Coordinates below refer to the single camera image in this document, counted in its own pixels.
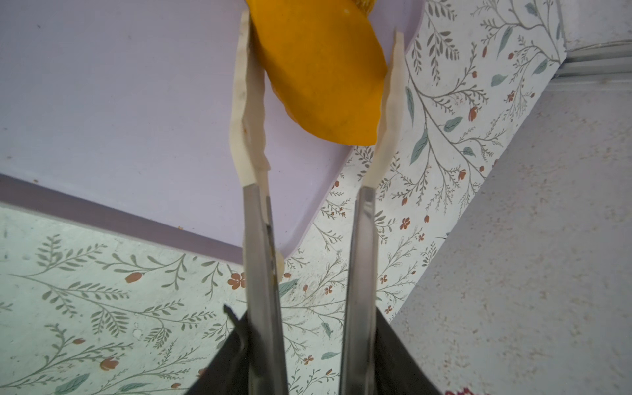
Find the round crusty yellow bread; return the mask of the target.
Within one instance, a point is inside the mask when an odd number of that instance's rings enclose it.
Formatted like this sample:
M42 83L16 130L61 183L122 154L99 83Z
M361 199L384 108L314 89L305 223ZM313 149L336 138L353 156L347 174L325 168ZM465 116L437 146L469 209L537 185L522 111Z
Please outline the round crusty yellow bread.
M365 16L369 16L375 7L376 0L353 0L353 2Z

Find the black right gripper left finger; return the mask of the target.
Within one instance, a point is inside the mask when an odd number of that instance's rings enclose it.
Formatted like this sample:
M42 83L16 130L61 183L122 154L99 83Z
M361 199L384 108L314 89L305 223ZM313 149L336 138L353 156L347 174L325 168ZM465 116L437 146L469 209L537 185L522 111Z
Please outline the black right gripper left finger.
M228 305L223 306L223 311L234 324L234 328L186 395L249 393L250 330L247 314L239 319Z

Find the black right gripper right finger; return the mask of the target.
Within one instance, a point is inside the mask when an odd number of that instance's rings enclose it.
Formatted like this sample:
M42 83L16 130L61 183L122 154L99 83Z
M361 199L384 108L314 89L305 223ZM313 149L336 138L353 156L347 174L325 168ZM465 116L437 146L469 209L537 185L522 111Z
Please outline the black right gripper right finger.
M376 314L375 393L441 395L379 311Z

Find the orange oval bread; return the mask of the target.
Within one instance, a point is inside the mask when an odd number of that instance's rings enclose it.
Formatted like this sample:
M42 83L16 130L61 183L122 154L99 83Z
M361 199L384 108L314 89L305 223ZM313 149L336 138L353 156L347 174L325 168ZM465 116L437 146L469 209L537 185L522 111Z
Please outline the orange oval bread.
M257 51L286 112L317 138L373 146L387 64L353 1L250 1Z

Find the cream bread tongs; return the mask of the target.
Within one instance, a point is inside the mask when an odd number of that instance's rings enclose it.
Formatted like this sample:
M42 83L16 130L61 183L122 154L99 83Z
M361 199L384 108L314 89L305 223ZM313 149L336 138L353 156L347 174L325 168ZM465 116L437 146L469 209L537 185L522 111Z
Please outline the cream bread tongs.
M243 264L250 331L251 394L288 392L277 256L264 150L264 72L255 53L250 12L241 15L235 59L230 150L243 188ZM341 394L375 394L376 280L379 238L376 189L388 170L403 122L405 39L393 34L378 142L355 202L342 346Z

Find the lilac plastic tray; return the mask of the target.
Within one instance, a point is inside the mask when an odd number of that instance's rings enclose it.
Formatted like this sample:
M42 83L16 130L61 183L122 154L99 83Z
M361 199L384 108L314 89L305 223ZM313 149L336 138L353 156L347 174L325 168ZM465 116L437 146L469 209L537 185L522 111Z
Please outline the lilac plastic tray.
M244 1L4 1L1 200L238 263Z

